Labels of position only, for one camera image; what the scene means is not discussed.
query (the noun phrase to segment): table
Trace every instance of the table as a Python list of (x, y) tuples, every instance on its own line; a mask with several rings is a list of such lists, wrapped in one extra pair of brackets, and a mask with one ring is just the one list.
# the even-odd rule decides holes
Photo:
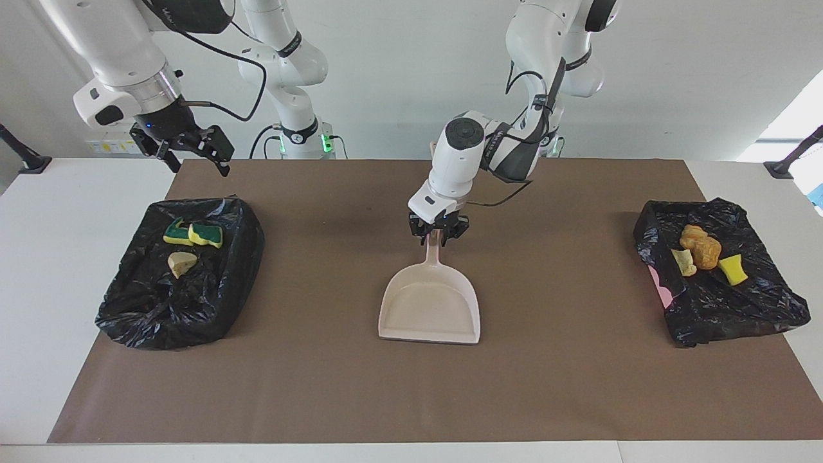
[[(809, 301), (813, 322), (787, 335), (818, 393), (823, 391), (823, 288), (809, 246), (823, 221), (791, 182), (772, 180), (760, 165), (689, 163), (707, 198), (738, 202), (793, 290)], [(44, 175), (18, 179), (0, 197), (0, 461), (810, 461), (823, 442), (533, 442), (488, 444), (40, 446), (57, 418), (97, 329), (88, 320), (105, 292), (145, 207), (163, 199), (172, 175), (147, 160), (55, 160)], [(98, 225), (108, 217), (105, 229)], [(56, 236), (72, 230), (72, 252)], [(63, 282), (43, 288), (42, 281)], [(44, 323), (44, 307), (53, 309)]]

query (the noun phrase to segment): blue object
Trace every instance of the blue object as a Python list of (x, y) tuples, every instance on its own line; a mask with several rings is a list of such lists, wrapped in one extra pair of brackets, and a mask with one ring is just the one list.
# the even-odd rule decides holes
[(806, 195), (811, 201), (812, 204), (816, 205), (819, 208), (823, 208), (823, 185), (818, 186), (811, 193)]

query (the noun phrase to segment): green light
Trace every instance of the green light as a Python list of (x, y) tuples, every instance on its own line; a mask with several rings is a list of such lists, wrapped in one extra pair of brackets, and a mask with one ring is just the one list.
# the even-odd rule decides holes
[(332, 152), (334, 151), (334, 142), (331, 138), (328, 137), (325, 133), (320, 134), (320, 139), (323, 140), (323, 151), (324, 152)]

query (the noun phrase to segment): beige food piece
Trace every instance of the beige food piece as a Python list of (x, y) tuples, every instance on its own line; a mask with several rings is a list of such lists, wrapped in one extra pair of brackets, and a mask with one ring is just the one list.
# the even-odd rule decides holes
[(197, 262), (198, 257), (189, 252), (173, 252), (169, 255), (169, 268), (175, 278), (180, 278)]
[(700, 238), (705, 238), (709, 235), (702, 228), (696, 225), (686, 225), (683, 228), (683, 233), (680, 235), (680, 246), (691, 250), (695, 246), (695, 242)]
[(690, 250), (672, 250), (674, 260), (677, 261), (677, 266), (680, 267), (680, 273), (684, 277), (690, 277), (697, 273), (697, 267), (691, 257)]
[(711, 236), (704, 236), (695, 241), (695, 246), (691, 249), (691, 252), (698, 269), (711, 270), (718, 266), (722, 250), (723, 247), (720, 245), (720, 241)]

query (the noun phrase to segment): dustpan handle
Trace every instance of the dustpan handle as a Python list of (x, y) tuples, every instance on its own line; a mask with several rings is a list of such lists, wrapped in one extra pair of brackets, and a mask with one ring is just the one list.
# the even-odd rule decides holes
[(440, 258), (440, 234), (439, 228), (432, 230), (425, 239), (425, 262), (433, 265), (439, 262)]

